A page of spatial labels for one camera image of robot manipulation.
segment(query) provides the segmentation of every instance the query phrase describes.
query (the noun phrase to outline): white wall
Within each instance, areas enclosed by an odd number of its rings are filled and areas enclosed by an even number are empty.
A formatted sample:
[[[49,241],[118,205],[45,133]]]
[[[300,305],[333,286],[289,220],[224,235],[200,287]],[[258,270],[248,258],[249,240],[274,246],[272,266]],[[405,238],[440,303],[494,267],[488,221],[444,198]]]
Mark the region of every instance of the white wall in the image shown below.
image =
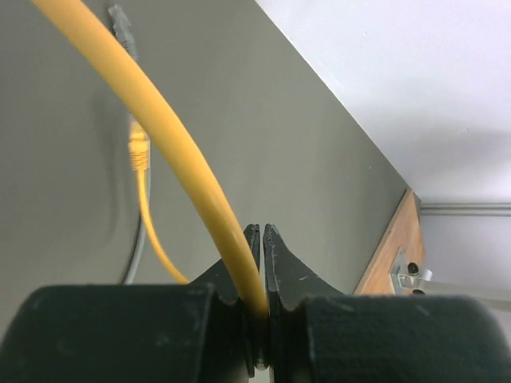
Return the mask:
[[[511,290],[511,217],[423,216],[421,227],[433,280]],[[511,343],[511,313],[493,313]]]
[[[258,0],[426,202],[511,200],[511,3]]]

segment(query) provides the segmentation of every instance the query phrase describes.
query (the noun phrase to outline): wooden edge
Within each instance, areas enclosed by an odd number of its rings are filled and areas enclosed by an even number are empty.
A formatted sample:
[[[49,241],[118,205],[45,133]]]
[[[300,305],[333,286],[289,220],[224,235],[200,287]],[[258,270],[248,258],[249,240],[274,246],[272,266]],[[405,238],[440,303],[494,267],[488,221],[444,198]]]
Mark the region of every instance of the wooden edge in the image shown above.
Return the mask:
[[[390,268],[400,248],[405,251],[408,262],[423,264],[424,243],[411,189],[402,197],[354,294],[394,294]]]

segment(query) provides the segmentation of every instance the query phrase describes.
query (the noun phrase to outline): gray wall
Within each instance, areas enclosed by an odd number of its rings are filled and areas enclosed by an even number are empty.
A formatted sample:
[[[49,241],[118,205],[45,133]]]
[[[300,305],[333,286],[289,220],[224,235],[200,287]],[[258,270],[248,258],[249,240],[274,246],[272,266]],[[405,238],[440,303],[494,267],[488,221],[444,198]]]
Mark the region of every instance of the gray wall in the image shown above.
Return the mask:
[[[103,18],[103,1],[88,1]],[[251,0],[123,1],[141,65],[203,149],[240,222],[276,223],[351,292],[406,184]],[[116,282],[137,203],[125,109],[29,2],[0,2],[0,331],[48,283]],[[190,278],[218,259],[153,153],[152,210]],[[137,282],[172,282],[148,248]]]

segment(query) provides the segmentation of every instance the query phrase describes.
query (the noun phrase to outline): metal bracket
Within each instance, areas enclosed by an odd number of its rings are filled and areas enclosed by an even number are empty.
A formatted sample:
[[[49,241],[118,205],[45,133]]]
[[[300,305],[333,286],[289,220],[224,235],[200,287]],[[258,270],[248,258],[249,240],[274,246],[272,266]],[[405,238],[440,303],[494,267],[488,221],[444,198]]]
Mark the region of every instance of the metal bracket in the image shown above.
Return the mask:
[[[406,290],[420,290],[422,281],[429,282],[432,276],[430,270],[422,269],[417,263],[408,263],[405,251],[402,248],[398,250],[390,268],[390,279],[396,294],[405,294]]]
[[[390,279],[396,294],[412,290],[413,294],[466,295],[489,308],[511,312],[511,290],[433,282],[432,275],[430,270],[422,269],[416,263],[408,263],[403,249],[399,249],[390,268]]]

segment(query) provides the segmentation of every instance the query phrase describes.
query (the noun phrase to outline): cable connector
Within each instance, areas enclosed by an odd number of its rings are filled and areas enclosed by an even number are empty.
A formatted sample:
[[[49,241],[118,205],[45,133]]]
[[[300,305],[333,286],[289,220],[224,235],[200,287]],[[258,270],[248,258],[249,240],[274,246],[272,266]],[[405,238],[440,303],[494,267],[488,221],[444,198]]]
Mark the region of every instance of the cable connector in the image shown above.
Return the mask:
[[[129,30],[131,22],[129,22],[126,14],[122,10],[121,6],[114,4],[109,6],[107,11],[110,14],[110,20],[112,22],[112,29],[115,37],[119,44],[129,53],[131,58],[138,61],[137,48],[135,46],[135,38]]]
[[[133,170],[146,170],[149,167],[151,144],[145,130],[132,118],[129,127],[129,155]]]

